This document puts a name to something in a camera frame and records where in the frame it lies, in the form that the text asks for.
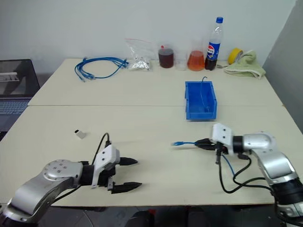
yellow tape roll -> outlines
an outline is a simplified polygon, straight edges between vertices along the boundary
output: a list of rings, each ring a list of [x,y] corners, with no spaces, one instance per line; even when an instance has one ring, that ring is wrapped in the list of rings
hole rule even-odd
[[[239,48],[234,48],[228,57],[228,63],[233,64],[234,62],[239,60],[239,58],[242,54],[243,54],[243,50],[241,50]]]

laptop keyboard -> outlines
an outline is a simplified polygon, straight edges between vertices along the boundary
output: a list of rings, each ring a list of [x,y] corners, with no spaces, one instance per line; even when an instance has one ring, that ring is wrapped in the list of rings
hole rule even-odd
[[[29,100],[22,101],[0,101],[0,115],[22,114],[26,109]]]

pepsi label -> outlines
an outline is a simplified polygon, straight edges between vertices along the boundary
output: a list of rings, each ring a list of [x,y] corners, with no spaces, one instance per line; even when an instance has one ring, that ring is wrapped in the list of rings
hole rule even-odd
[[[210,60],[217,60],[218,53],[219,53],[219,47],[220,47],[220,44],[213,44],[210,42],[208,44],[208,49],[207,49],[207,58]]]

bottle cap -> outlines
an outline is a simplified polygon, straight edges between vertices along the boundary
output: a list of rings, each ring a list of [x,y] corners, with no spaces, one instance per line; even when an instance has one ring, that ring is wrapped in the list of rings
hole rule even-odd
[[[217,17],[216,23],[222,24],[223,23],[223,17]]]

floor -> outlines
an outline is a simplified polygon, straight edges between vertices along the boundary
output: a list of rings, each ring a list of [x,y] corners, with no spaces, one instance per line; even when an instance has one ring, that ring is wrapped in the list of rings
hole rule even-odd
[[[280,227],[272,205],[254,207],[200,206],[211,227]],[[185,227],[185,206],[110,207],[103,211],[51,207],[40,227],[124,227],[139,210],[154,209],[156,227]]]

